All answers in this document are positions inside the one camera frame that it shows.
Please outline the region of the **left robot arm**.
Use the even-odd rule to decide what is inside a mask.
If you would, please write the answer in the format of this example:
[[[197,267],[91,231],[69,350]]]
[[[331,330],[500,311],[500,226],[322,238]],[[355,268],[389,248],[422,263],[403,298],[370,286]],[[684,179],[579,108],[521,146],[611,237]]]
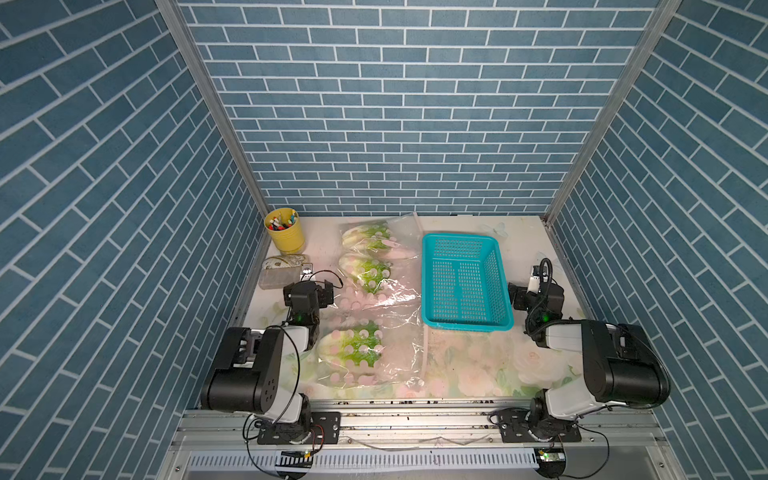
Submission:
[[[286,320],[263,331],[228,328],[200,393],[203,409],[247,412],[285,440],[311,429],[308,398],[280,386],[282,359],[310,351],[319,339],[320,310],[334,303],[329,281],[304,280],[283,288]]]

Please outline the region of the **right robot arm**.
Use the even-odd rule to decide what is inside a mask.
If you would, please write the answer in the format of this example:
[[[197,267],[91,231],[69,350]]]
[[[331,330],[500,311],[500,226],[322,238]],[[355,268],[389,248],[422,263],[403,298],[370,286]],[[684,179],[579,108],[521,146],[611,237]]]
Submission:
[[[669,397],[669,373],[638,325],[564,319],[549,308],[549,294],[508,285],[510,303],[527,313],[524,332],[539,348],[581,358],[577,380],[545,389],[531,401],[532,427],[567,425],[611,407],[652,409]]]

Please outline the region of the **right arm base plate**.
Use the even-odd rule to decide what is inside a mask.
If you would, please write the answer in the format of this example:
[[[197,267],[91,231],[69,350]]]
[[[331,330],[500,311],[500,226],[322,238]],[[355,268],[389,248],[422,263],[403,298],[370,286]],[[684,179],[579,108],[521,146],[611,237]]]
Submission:
[[[503,443],[578,443],[581,433],[575,422],[539,418],[530,410],[506,408],[489,415]]]

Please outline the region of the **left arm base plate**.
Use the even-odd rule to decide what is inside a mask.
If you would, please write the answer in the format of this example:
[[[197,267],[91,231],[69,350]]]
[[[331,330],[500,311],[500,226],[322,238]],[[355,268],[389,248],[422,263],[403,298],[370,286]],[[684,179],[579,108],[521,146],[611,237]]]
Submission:
[[[342,415],[338,411],[312,412],[293,423],[270,423],[260,427],[258,445],[335,445],[338,443]]]

